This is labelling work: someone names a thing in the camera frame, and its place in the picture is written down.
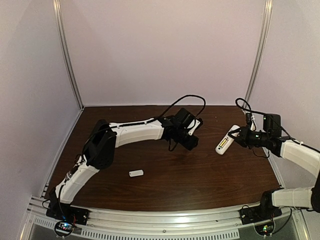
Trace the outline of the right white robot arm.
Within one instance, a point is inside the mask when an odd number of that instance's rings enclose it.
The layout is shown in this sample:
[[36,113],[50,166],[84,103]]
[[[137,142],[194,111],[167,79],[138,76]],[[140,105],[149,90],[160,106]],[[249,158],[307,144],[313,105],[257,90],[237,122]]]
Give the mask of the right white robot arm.
[[320,152],[289,136],[282,136],[281,116],[263,115],[263,130],[254,131],[254,121],[247,120],[246,126],[230,129],[225,135],[230,142],[236,142],[248,149],[266,148],[273,155],[288,160],[316,177],[312,187],[281,188],[262,194],[259,212],[267,216],[276,208],[292,207],[320,212]]

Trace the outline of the white remote control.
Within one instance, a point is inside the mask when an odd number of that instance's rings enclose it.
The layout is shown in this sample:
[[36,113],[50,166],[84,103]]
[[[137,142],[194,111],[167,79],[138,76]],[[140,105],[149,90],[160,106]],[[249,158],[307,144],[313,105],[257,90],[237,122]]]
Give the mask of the white remote control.
[[234,124],[226,133],[226,135],[222,138],[219,144],[216,146],[215,151],[219,155],[223,155],[227,149],[232,145],[235,138],[239,135],[240,126]]

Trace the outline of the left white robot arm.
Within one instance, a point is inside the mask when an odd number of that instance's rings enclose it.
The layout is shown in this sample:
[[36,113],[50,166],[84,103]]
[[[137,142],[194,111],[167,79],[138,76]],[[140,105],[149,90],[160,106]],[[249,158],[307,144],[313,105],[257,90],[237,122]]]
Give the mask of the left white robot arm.
[[70,205],[91,177],[111,166],[116,148],[149,140],[166,140],[191,151],[199,142],[194,132],[202,124],[201,118],[185,108],[181,108],[175,115],[161,115],[134,122],[108,123],[104,119],[99,120],[72,169],[50,191],[49,209],[56,210]]

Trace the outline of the white battery cover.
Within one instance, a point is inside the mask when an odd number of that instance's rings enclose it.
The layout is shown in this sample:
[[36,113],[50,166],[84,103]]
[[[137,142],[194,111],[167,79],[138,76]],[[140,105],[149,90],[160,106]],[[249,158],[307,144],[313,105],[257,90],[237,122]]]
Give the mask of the white battery cover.
[[140,177],[144,175],[144,171],[142,169],[139,170],[133,170],[129,172],[129,176],[131,178]]

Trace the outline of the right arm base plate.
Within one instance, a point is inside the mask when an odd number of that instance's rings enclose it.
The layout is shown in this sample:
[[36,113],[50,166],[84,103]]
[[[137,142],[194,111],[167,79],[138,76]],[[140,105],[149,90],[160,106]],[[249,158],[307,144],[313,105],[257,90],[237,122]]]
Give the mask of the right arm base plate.
[[282,215],[282,210],[279,207],[263,209],[260,205],[244,205],[238,212],[242,225],[271,220]]

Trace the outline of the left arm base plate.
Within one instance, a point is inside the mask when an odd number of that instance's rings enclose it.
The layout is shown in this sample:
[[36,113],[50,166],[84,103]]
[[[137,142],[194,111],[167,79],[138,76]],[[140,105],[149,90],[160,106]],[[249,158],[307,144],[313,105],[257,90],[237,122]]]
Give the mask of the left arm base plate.
[[69,204],[49,205],[45,215],[47,217],[66,221],[70,224],[85,226],[88,221],[90,211],[85,208],[74,207]]

